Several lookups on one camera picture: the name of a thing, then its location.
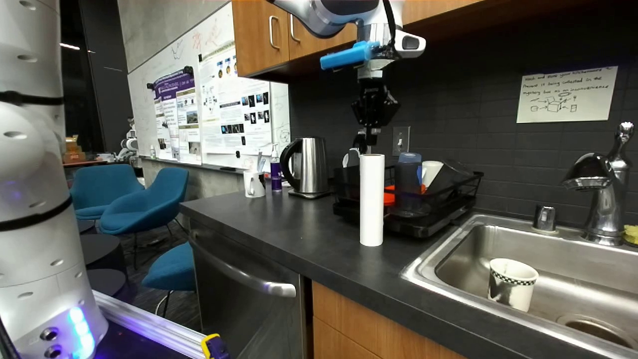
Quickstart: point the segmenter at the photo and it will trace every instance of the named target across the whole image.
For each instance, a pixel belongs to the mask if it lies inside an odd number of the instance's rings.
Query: electric kettle
[[[280,152],[280,172],[290,184],[290,196],[320,198],[326,194],[324,142],[298,138]]]

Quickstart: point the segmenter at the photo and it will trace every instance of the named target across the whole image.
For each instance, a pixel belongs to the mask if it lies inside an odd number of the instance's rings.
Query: blue chair
[[[155,308],[157,314],[163,304],[161,316],[165,318],[173,292],[195,292],[195,262],[191,246],[185,242],[161,254],[143,276],[141,286],[165,292]]]
[[[145,192],[133,192],[111,202],[97,222],[97,232],[127,236],[167,226],[177,218],[185,190],[187,170],[161,168]]]
[[[135,192],[143,186],[129,164],[79,168],[69,188],[77,222],[99,220],[111,202]]]

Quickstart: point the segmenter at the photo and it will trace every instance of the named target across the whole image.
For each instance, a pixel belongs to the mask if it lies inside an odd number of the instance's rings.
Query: sink faucet
[[[607,156],[587,152],[569,168],[563,184],[581,192],[593,192],[583,226],[583,238],[601,246],[617,246],[621,240],[621,200],[627,164],[623,148],[633,132],[631,122],[621,122]]]

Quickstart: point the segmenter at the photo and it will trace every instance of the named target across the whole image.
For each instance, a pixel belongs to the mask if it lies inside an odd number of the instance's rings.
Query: handwriting on whiteboard
[[[607,66],[522,76],[516,124],[605,122],[615,72]]]

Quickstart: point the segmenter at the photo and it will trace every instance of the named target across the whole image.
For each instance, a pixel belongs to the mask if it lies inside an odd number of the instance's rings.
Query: upper cabinet
[[[322,40],[266,0],[232,0],[232,24],[238,76],[288,72],[294,60],[354,42],[352,24]]]
[[[266,0],[230,0],[240,76],[270,76],[316,72],[318,56],[354,42],[354,24],[334,38],[314,38],[298,20]],[[426,42],[464,36],[484,28],[506,26],[583,5],[601,6],[599,0],[404,0],[402,24],[406,32]]]

